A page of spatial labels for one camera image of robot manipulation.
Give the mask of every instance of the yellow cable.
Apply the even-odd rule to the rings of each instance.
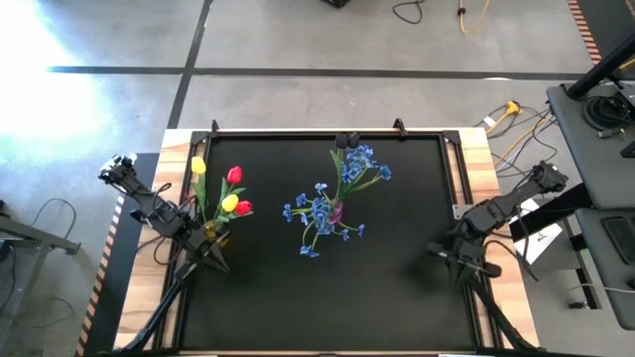
[[[633,63],[635,63],[635,59],[632,59],[632,60],[628,61],[627,63],[621,65],[619,67],[619,69],[620,70],[624,70],[624,69],[628,68],[629,66],[631,66]]]
[[[502,122],[503,120],[505,120],[505,118],[507,118],[509,116],[509,112],[505,112],[505,114],[501,115],[500,118],[498,118],[498,120],[496,120],[496,122],[494,123],[494,125],[492,125],[491,128],[487,129],[485,131],[485,134],[489,134],[492,132],[492,130],[494,130],[494,128],[496,128],[496,126],[498,124],[500,124],[500,122]]]
[[[478,18],[478,21],[476,22],[476,26],[474,26],[474,28],[472,30],[467,31],[465,29],[465,14],[460,14],[458,15],[459,22],[460,22],[460,31],[464,34],[464,35],[468,35],[468,34],[473,34],[475,32],[477,32],[480,27],[483,25],[483,21],[485,20],[485,13],[487,13],[487,8],[489,7],[489,1],[490,0],[485,0],[485,6],[483,6],[483,12],[480,13],[480,17]],[[458,8],[459,9],[463,9],[465,8],[463,6],[463,0],[458,0]]]
[[[544,125],[545,123],[547,123],[547,119],[541,119],[541,121],[538,123],[538,126],[540,126],[542,128],[542,125]],[[523,141],[523,139],[525,139],[529,134],[531,134],[534,131],[535,128],[531,128],[528,131],[526,131],[523,135],[520,136],[520,138],[518,138],[518,140],[516,140],[516,142],[514,143],[514,145],[512,145],[511,148],[509,148],[509,150],[500,157],[500,159],[498,159],[498,161],[496,162],[496,164],[494,164],[494,167],[497,167],[498,164],[500,164],[503,160],[505,160],[505,158],[507,158],[507,156],[509,154],[511,154],[511,152],[516,149],[516,147],[518,146],[518,144],[520,144],[520,142]]]

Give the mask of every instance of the flower bouquet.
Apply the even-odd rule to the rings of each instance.
[[[242,182],[242,169],[234,167],[229,170],[227,178],[222,178],[220,187],[220,198],[213,216],[210,219],[206,217],[207,210],[207,193],[205,192],[205,172],[207,167],[201,157],[191,158],[191,171],[198,175],[198,181],[191,183],[194,190],[196,202],[202,216],[203,224],[207,230],[207,238],[212,240],[216,236],[216,232],[220,230],[224,223],[228,223],[232,219],[245,217],[253,214],[253,205],[248,200],[240,200],[238,194],[245,191],[245,187],[234,188],[235,184]]]
[[[338,178],[335,194],[330,197],[326,193],[326,184],[316,183],[318,197],[308,199],[305,193],[301,193],[296,197],[297,208],[292,209],[291,204],[288,203],[284,205],[282,212],[283,216],[287,218],[287,222],[291,222],[293,216],[297,215],[305,224],[300,254],[311,258],[319,256],[316,251],[319,236],[334,234],[341,236],[344,241],[348,241],[351,232],[357,232],[360,237],[363,235],[364,224],[353,228],[342,222],[344,201],[351,194],[359,192],[379,180],[389,180],[391,177],[387,165],[379,165],[372,160],[372,149],[365,145],[359,146],[359,134],[353,133],[349,136],[338,134],[335,145],[337,151],[330,151]],[[307,233],[312,228],[316,234],[313,242],[308,244],[306,241]]]

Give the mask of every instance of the red tulip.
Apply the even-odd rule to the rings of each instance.
[[[240,183],[242,181],[242,169],[240,167],[233,167],[227,174],[227,182]]]
[[[238,205],[236,205],[234,213],[236,213],[237,215],[247,214],[251,211],[252,206],[253,205],[250,201],[240,201],[238,202]]]

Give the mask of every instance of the wooden table frame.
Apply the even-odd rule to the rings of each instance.
[[[232,129],[218,130],[219,133],[247,133],[247,132],[348,132],[348,131],[381,131],[387,132],[393,129],[385,128],[338,128],[338,129]],[[449,165],[451,168],[454,190],[458,204],[479,202],[481,200],[491,198],[500,193],[498,181],[494,166],[492,164],[487,138],[482,128],[452,128],[452,129],[427,129],[427,128],[409,128],[409,132],[439,132],[442,130],[452,130],[459,133],[460,147],[462,152],[457,153],[454,145],[447,143],[447,153]],[[153,190],[158,189],[166,182],[173,185],[170,189],[162,192],[165,200],[179,202],[183,193],[184,174],[186,171],[188,156],[190,153],[191,133],[199,130],[190,129],[174,129],[167,130],[161,149],[161,155],[157,165],[157,171],[153,183]],[[462,181],[461,177],[467,176],[468,182]],[[156,232],[144,225],[142,228],[139,244],[149,241],[156,237]],[[495,236],[488,239],[499,239]],[[501,240],[503,244],[513,248],[511,240]],[[157,243],[150,243],[147,248],[141,251],[135,259],[130,283],[123,306],[121,320],[116,335],[115,347],[125,346],[130,342],[141,327],[146,323],[156,306],[158,305],[162,290],[166,279],[166,268],[159,266],[153,259],[154,247]],[[157,258],[167,261],[170,255],[170,246],[168,244],[159,248]],[[490,245],[487,251],[486,260],[501,266],[503,274],[500,278],[491,280],[491,290],[494,294],[496,302],[502,311],[509,318],[511,323],[518,329],[523,337],[535,346],[538,346],[538,336],[534,327],[534,321],[531,315],[523,278],[520,272],[518,261],[515,257],[509,255],[502,247]],[[488,314],[478,298],[475,298],[477,311],[480,322],[480,330],[482,331],[482,340],[485,346],[493,346],[494,336],[491,334],[490,321]],[[171,306],[166,318],[166,328],[163,331],[163,346],[172,345],[173,336],[175,335],[175,325],[177,320],[177,307],[179,301],[176,300]],[[511,347],[509,342],[504,339],[505,347]],[[150,348],[152,342],[148,343],[146,348]],[[197,354],[232,354],[230,352],[213,352],[202,351]],[[234,353],[250,353],[253,352],[234,352]],[[315,353],[309,351],[293,351],[293,354]],[[412,353],[410,352],[389,352],[390,354]]]

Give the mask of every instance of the tulip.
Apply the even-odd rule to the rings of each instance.
[[[242,181],[242,169],[240,167],[233,167],[227,174],[227,182],[240,183]]]
[[[220,203],[220,206],[222,207],[222,209],[225,210],[225,212],[232,212],[234,209],[236,209],[237,205],[238,205],[238,196],[235,194],[230,194],[226,196]]]
[[[240,201],[236,205],[236,214],[243,215],[251,211],[252,204],[250,201]]]
[[[205,166],[205,161],[202,160],[202,157],[193,157],[191,158],[191,171],[195,174],[205,174],[207,167]]]

